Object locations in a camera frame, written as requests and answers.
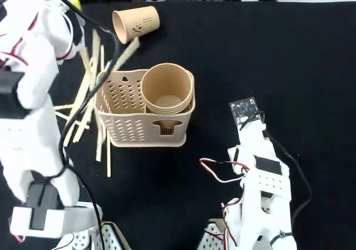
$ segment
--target basket hole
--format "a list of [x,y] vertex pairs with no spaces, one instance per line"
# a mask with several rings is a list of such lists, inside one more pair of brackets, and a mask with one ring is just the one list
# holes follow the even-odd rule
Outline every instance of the basket hole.
[[181,121],[175,121],[175,120],[171,120],[171,119],[152,122],[153,125],[160,126],[162,136],[173,135],[174,127],[177,125],[180,125],[182,123],[183,122],[181,122]]

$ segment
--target beige plastic basket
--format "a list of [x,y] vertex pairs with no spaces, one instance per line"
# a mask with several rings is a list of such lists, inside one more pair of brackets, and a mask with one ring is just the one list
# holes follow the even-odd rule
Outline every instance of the beige plastic basket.
[[[148,69],[112,72],[99,89],[96,108],[116,147],[179,147],[186,141],[186,130],[195,108],[190,105],[176,115],[164,116],[146,112],[141,94],[141,80]],[[174,121],[164,128],[161,121]]]

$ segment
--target tipped paper cup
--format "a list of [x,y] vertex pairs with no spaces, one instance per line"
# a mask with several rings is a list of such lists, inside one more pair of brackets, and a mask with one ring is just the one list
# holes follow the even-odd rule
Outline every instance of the tipped paper cup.
[[160,17],[153,6],[112,12],[112,23],[121,43],[160,27]]
[[153,113],[173,115],[182,112],[193,97],[190,72],[172,63],[158,64],[149,69],[141,83],[146,107]]

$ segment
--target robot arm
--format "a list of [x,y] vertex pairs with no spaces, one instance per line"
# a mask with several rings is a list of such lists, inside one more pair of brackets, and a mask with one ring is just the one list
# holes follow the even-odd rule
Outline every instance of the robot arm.
[[[277,158],[265,138],[266,125],[253,98],[231,105],[239,129],[240,145],[228,150],[231,160],[250,168],[240,185],[241,203],[229,206],[226,222],[237,246],[228,237],[228,249],[296,250],[291,234],[289,168]],[[242,129],[243,123],[251,117]],[[241,166],[233,164],[236,174]]]
[[4,8],[0,159],[9,188],[26,205],[14,208],[11,233],[59,238],[84,231],[97,222],[91,206],[78,204],[75,174],[66,170],[45,189],[32,176],[32,171],[54,176],[63,168],[60,132],[48,90],[58,64],[84,46],[83,23],[59,0],[8,0]]

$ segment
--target black table surface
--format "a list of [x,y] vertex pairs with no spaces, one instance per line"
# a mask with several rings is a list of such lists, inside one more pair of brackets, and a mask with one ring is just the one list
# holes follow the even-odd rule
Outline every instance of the black table surface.
[[[111,12],[143,4],[93,4],[84,10],[107,27]],[[254,96],[269,132],[300,161],[314,191],[296,220],[299,249],[354,249],[353,198],[356,128],[356,3],[160,3],[161,28],[141,40],[125,69],[172,62],[195,76],[196,109],[180,148],[114,148],[112,178],[95,162],[96,129],[69,153],[104,219],[114,221],[133,249],[194,249],[220,202],[238,197],[237,184],[220,184],[200,157],[227,160],[238,141],[229,102]],[[86,26],[91,45],[91,26]],[[101,35],[106,59],[113,44]],[[74,100],[83,75],[80,59],[66,62],[51,90],[54,104]],[[63,127],[63,120],[58,120]],[[306,189],[295,167],[295,208]],[[224,178],[231,167],[216,168]],[[17,246],[7,219],[19,204],[3,177],[2,249],[51,249],[55,241],[28,238]],[[81,200],[88,201],[83,190]]]

